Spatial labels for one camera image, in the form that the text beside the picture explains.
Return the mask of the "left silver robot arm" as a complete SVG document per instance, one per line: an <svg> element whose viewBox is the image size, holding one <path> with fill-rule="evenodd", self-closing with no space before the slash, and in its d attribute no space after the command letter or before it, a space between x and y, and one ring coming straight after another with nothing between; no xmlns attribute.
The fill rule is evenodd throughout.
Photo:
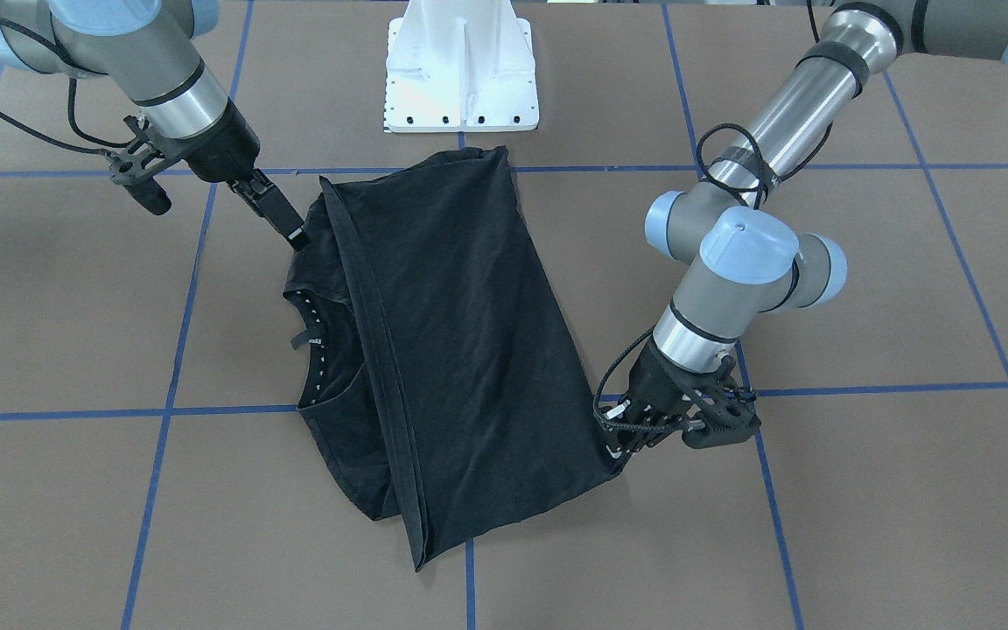
<svg viewBox="0 0 1008 630"><path fill-rule="evenodd" d="M848 263L835 241L797 233L763 203L809 163L845 105L907 53L1008 64L1008 1L851 1L736 139L687 192L665 192L645 235L687 264L656 326L632 343L628 386L593 418L612 462L679 433L688 447L759 434L756 395L733 378L733 348L762 312L809 310L843 289Z"/></svg>

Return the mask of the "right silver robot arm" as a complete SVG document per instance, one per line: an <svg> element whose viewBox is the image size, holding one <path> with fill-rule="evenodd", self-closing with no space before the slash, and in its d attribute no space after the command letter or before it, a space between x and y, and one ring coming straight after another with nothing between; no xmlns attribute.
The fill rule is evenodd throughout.
<svg viewBox="0 0 1008 630"><path fill-rule="evenodd" d="M256 133L193 44L219 15L216 1L0 1L0 60L71 81L115 81L137 107L124 120L133 139L88 138L83 152L104 156L112 182L145 210L171 210L156 176L186 163L204 182L227 184L302 249L303 219L256 168Z"/></svg>

